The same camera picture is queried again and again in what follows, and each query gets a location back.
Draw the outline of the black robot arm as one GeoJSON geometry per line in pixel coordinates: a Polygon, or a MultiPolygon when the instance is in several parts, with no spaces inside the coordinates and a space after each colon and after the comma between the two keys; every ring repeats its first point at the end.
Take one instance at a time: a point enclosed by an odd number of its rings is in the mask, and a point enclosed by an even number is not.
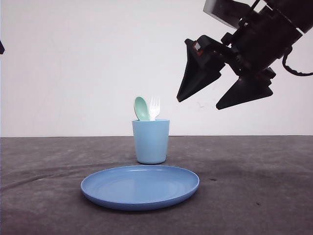
{"type": "Polygon", "coordinates": [[[2,44],[2,42],[0,41],[0,54],[4,54],[4,52],[5,52],[5,48],[2,44]]]}
{"type": "Polygon", "coordinates": [[[203,10],[235,32],[225,34],[220,42],[206,35],[185,40],[187,64],[177,100],[184,101],[213,83],[230,65],[239,78],[217,109],[271,96],[275,76],[271,64],[286,61],[292,45],[313,26],[310,0],[268,0],[260,11],[235,0],[208,0],[203,10]]]}

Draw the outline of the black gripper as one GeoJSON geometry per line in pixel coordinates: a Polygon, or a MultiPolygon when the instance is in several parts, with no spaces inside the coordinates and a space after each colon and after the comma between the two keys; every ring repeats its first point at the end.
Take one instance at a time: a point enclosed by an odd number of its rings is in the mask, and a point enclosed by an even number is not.
{"type": "Polygon", "coordinates": [[[212,38],[186,39],[187,64],[177,100],[182,102],[216,81],[225,64],[239,78],[216,104],[218,110],[271,96],[269,86],[276,74],[270,65],[301,36],[291,20],[265,6],[252,12],[249,26],[226,33],[220,42],[212,38]]]}

